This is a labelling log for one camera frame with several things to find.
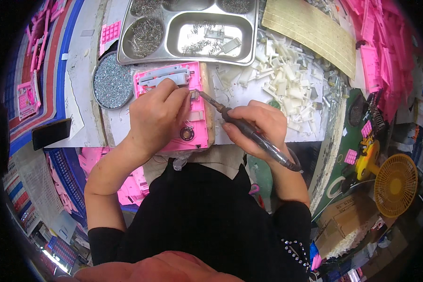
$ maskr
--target hand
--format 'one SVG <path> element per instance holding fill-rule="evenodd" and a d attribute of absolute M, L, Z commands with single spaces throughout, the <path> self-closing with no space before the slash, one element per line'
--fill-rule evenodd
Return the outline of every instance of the hand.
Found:
<path fill-rule="evenodd" d="M 148 160 L 172 138 L 178 137 L 189 108 L 188 88 L 179 88 L 174 81 L 164 79 L 157 88 L 130 105 L 130 132 L 126 143 Z"/>
<path fill-rule="evenodd" d="M 285 144 L 285 135 L 287 133 L 287 118 L 284 114 L 270 105 L 251 100 L 247 106 L 238 106 L 227 112 L 230 117 L 235 119 L 245 119 L 252 125 L 260 129 L 265 138 L 270 140 L 277 148 L 283 151 L 287 156 L 288 149 Z M 244 136 L 234 124 L 225 123 L 223 129 L 229 138 L 237 144 L 246 153 L 266 161 L 268 164 L 276 162 L 268 153 L 266 153 L 254 141 Z"/>

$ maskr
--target black sleeve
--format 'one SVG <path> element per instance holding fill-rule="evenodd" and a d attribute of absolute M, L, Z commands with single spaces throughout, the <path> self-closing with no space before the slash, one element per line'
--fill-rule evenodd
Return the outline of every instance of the black sleeve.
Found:
<path fill-rule="evenodd" d="M 124 232 L 114 228 L 97 227 L 88 231 L 92 263 L 99 265 L 116 259 Z"/>
<path fill-rule="evenodd" d="M 307 256 L 310 256 L 312 215 L 304 203 L 296 201 L 285 202 L 277 209 L 272 219 L 281 238 L 301 242 L 304 245 Z"/>

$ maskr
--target stainless steel tray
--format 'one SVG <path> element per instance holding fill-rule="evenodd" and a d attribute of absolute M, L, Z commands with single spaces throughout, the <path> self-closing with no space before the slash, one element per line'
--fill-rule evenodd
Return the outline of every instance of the stainless steel tray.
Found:
<path fill-rule="evenodd" d="M 160 62 L 160 61 L 209 61 L 233 65 L 250 65 L 255 59 L 259 1 L 248 0 L 247 13 L 227 13 L 224 0 L 165 0 L 152 16 L 134 16 L 130 12 L 130 0 L 121 27 L 117 60 L 121 65 Z M 134 54 L 130 39 L 134 33 L 131 25 L 146 18 L 157 18 L 164 29 L 163 39 L 158 48 L 144 58 Z M 204 38 L 205 29 L 224 32 L 226 36 L 238 37 L 241 45 L 227 54 L 220 51 L 218 43 L 225 44 L 231 39 Z M 192 46 L 200 41 L 206 42 L 203 49 L 191 52 Z"/>

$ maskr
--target woman's left hand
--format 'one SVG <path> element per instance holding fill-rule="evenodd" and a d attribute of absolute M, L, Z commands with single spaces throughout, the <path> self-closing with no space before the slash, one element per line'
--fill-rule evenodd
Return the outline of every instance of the woman's left hand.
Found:
<path fill-rule="evenodd" d="M 125 142 L 129 153 L 147 160 L 178 137 L 189 112 L 189 90 L 179 88 L 169 78 L 130 105 L 130 132 Z"/>

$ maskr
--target cardboard box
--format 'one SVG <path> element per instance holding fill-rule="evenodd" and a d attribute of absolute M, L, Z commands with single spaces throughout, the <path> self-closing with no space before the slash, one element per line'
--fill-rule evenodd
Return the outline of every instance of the cardboard box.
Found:
<path fill-rule="evenodd" d="M 372 227 L 378 213 L 376 203 L 367 195 L 353 194 L 329 205 L 317 223 L 315 244 L 320 256 L 326 257 L 341 240 L 366 222 Z"/>

